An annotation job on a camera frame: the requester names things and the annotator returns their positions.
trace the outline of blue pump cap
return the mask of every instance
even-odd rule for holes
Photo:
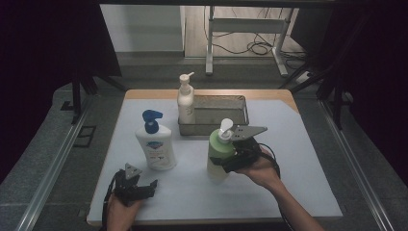
[[[146,110],[143,112],[143,119],[144,119],[144,129],[148,134],[155,134],[159,131],[159,124],[156,121],[156,118],[163,117],[162,113],[153,111],[153,110]]]

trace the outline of black device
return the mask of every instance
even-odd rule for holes
[[[123,203],[131,206],[136,200],[147,199],[154,196],[158,180],[150,183],[149,186],[138,186],[141,170],[126,164],[125,170],[121,169],[115,175],[114,193]]]
[[[125,169],[120,169],[115,174],[103,201],[104,204],[102,210],[101,231],[106,230],[108,201],[112,193],[114,193],[115,196],[120,200],[120,202],[127,207],[134,204],[137,200],[147,199],[154,196],[158,180],[153,181],[149,186],[139,187],[138,182],[140,179],[140,174],[140,169],[137,169],[127,163],[125,165]]]
[[[238,126],[231,138],[231,142],[236,151],[235,155],[226,159],[211,157],[210,160],[214,165],[222,166],[224,171],[228,173],[243,167],[250,167],[262,156],[271,161],[272,166],[280,176],[280,169],[276,160],[268,154],[265,154],[261,150],[260,144],[253,138],[255,135],[263,133],[267,129],[267,127]]]

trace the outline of gray floor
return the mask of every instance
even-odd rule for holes
[[[177,89],[178,75],[195,71],[191,83],[197,89],[275,89],[282,79],[272,60],[223,60],[215,65],[215,75],[204,72],[204,60],[180,57],[119,55],[123,78],[119,82],[134,89]],[[64,167],[35,223],[35,230],[97,230],[86,224],[93,190],[109,146],[124,92],[95,79],[98,95],[89,96],[91,106],[84,125],[96,126],[89,148],[72,147]],[[380,230],[370,205],[345,160],[324,109],[315,98],[319,85],[295,95],[306,129],[344,217],[321,220],[327,230]],[[38,133],[0,186],[0,230],[13,230],[30,205],[31,198],[52,159],[69,132],[72,112],[60,110],[70,101],[70,86],[55,92],[53,107]],[[408,230],[408,191],[381,153],[355,123],[347,107],[342,113],[343,133],[360,166],[384,206],[394,230]],[[141,230],[276,230],[279,225],[140,227]]]

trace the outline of pump nozzle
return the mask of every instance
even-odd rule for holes
[[[218,132],[218,139],[221,142],[228,143],[231,140],[233,132],[230,130],[234,122],[230,118],[225,118],[221,122]]]
[[[190,94],[190,76],[192,76],[194,74],[194,72],[190,73],[190,74],[182,74],[180,75],[180,83],[181,83],[181,88],[180,91],[183,94]]]
[[[144,129],[148,134],[155,134],[159,131],[159,124],[156,121],[156,118],[163,117],[162,113],[153,111],[153,110],[146,110],[142,114],[144,120]]]

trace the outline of black cable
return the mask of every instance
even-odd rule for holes
[[[205,13],[206,9],[207,9],[207,7],[204,7],[204,28],[203,28],[203,29],[204,29],[204,34],[205,34],[206,40],[208,40],[208,35],[207,35],[207,31],[206,31],[206,23],[205,23],[205,22],[206,22],[206,13]],[[263,8],[263,9],[261,9],[261,10],[259,11],[258,17],[259,17],[259,15],[261,14],[261,12],[262,12],[264,9],[265,9],[265,8]],[[279,18],[281,17],[282,11],[283,11],[283,9],[281,9],[281,11],[280,11]],[[265,18],[267,17],[268,13],[269,13],[269,8],[267,9],[267,12],[266,12],[266,14],[265,14]],[[228,36],[228,35],[232,35],[232,34],[235,34],[235,32],[230,32],[230,33],[226,33],[226,34],[219,35],[219,36],[213,36],[213,37],[224,37],[224,36]],[[218,44],[212,43],[212,45],[213,45],[213,46],[216,46],[216,47],[219,47],[219,48],[221,48],[221,49],[223,49],[223,50],[225,50],[225,51],[227,51],[227,52],[229,52],[229,53],[231,53],[231,54],[235,54],[235,55],[243,54],[243,53],[246,53],[246,52],[250,51],[250,52],[252,52],[252,53],[254,53],[254,54],[256,54],[256,55],[264,56],[264,55],[268,54],[269,52],[271,52],[272,47],[273,47],[273,45],[274,45],[274,43],[275,43],[275,41],[276,41],[276,34],[275,34],[275,37],[274,37],[274,39],[273,39],[273,44],[270,44],[269,42],[267,42],[267,41],[266,41],[264,38],[262,38],[258,33],[254,33],[254,35],[255,35],[254,40],[251,41],[251,42],[249,42],[249,43],[246,45],[246,50],[243,50],[243,51],[234,52],[234,51],[228,50],[227,48],[225,48],[225,47],[223,47],[223,46],[221,46],[221,45],[218,45]],[[257,41],[257,40],[256,40],[257,37],[261,38],[261,40],[263,40],[263,41]],[[265,51],[264,51],[264,52],[255,51],[254,48],[256,48],[256,47],[262,48],[262,49],[264,49]]]
[[[278,167],[275,167],[275,170],[276,170],[276,173],[278,174],[278,177],[279,177],[279,179],[280,179],[280,178],[281,178],[281,174],[280,174],[279,165],[278,165],[277,162],[276,162],[276,155],[275,155],[275,153],[273,152],[272,148],[270,148],[268,145],[266,145],[266,144],[264,144],[264,143],[258,143],[258,144],[259,144],[259,145],[262,145],[262,146],[265,146],[267,149],[269,149],[269,151],[270,151],[270,153],[272,154],[272,156],[269,156],[267,153],[264,153],[264,152],[259,153],[259,154],[260,154],[261,157],[264,157],[265,159],[271,161],[273,166],[274,166],[274,165],[277,165],[277,166],[278,166]],[[282,220],[284,220],[285,223],[288,225],[288,227],[289,227],[292,231],[294,231],[294,229],[293,229],[291,223],[290,223],[289,220],[286,218],[285,214],[283,213],[283,211],[282,211],[282,209],[280,208],[279,205],[278,205],[278,207],[279,207],[279,212],[280,212],[280,214],[281,214]]]
[[[309,56],[309,54],[304,51],[281,51],[280,54],[282,57],[285,58],[293,58],[302,61],[306,60]]]
[[[289,64],[290,61],[296,61],[296,60],[286,60],[285,61],[285,66],[287,66],[289,69],[299,69],[299,67],[293,67]]]
[[[112,194],[112,188],[114,187],[114,181],[116,179],[117,173],[115,173],[114,178],[112,178],[111,184],[109,184],[108,190],[106,191],[105,198],[103,200],[103,209],[102,209],[102,227],[99,229],[99,231],[106,231],[108,229],[107,224],[108,224],[108,202],[109,202],[109,197],[111,197]]]
[[[234,13],[234,16],[237,17],[237,14],[234,11],[234,7],[231,7],[232,13]]]

